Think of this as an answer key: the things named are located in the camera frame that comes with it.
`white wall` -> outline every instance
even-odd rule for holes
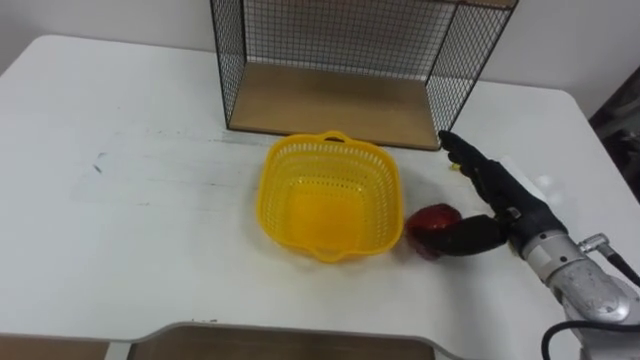
[[[208,0],[0,0],[0,71],[41,34],[213,50]],[[521,0],[483,78],[567,90],[589,116],[640,66],[640,1]]]

